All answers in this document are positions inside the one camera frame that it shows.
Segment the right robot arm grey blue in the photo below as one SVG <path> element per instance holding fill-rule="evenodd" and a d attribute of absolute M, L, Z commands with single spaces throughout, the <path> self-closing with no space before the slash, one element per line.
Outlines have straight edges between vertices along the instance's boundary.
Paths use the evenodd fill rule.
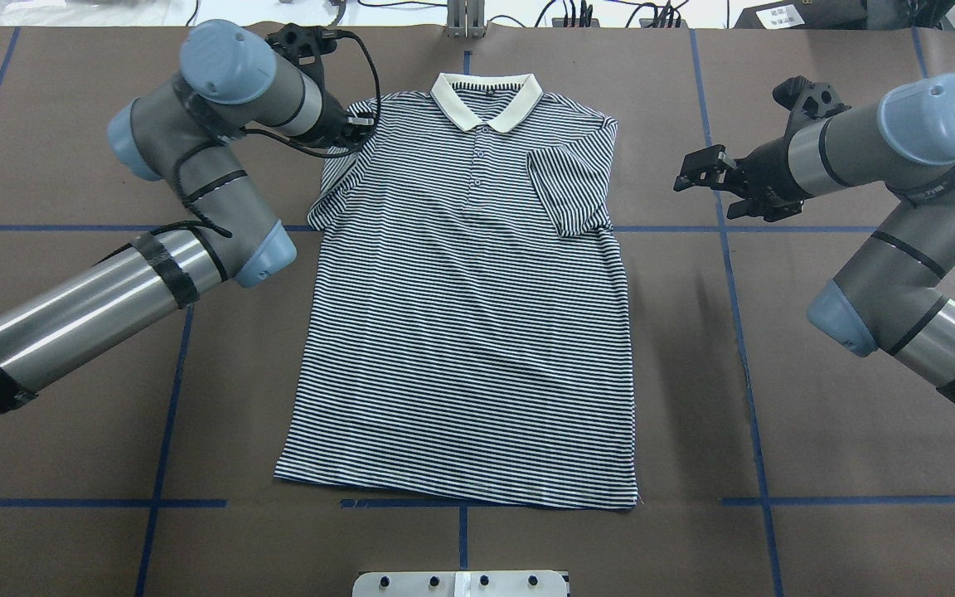
<path fill-rule="evenodd" d="M 716 144 L 687 154 L 675 192 L 736 196 L 728 219 L 781 221 L 804 203 L 873 182 L 897 207 L 812 300 L 808 321 L 852 354 L 880 351 L 955 405 L 955 299 L 938 288 L 955 267 L 955 73 L 895 87 L 851 107 L 795 76 L 773 88 L 782 136 L 731 158 Z"/>

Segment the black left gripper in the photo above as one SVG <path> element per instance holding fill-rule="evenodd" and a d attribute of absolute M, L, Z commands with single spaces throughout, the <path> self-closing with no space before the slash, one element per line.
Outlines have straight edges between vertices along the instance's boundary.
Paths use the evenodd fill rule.
<path fill-rule="evenodd" d="M 312 128 L 313 150 L 326 153 L 356 153 L 376 132 L 374 112 L 349 113 L 330 94 L 321 91 L 322 108 Z"/>

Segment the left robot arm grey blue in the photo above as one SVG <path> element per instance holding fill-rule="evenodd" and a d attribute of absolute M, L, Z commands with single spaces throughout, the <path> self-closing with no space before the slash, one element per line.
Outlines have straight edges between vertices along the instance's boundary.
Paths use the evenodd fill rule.
<path fill-rule="evenodd" d="M 357 36 L 298 24 L 259 36 L 227 20 L 193 27 L 178 71 L 106 129 L 119 162 L 165 182 L 189 219 L 144 231 L 0 316 L 0 415 L 218 284 L 251 288 L 296 260 L 230 146 L 259 135 L 314 158 L 359 152 L 378 109 L 349 112 L 327 90 L 322 59 L 341 39 Z"/>

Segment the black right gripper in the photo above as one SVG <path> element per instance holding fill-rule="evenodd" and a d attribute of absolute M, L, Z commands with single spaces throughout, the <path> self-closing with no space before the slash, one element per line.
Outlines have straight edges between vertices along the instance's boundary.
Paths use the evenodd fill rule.
<path fill-rule="evenodd" d="M 793 178 L 788 165 L 788 140 L 774 139 L 735 162 L 724 144 L 714 144 L 683 158 L 674 192 L 705 187 L 739 197 L 726 209 L 726 219 L 781 221 L 801 214 L 810 197 Z"/>

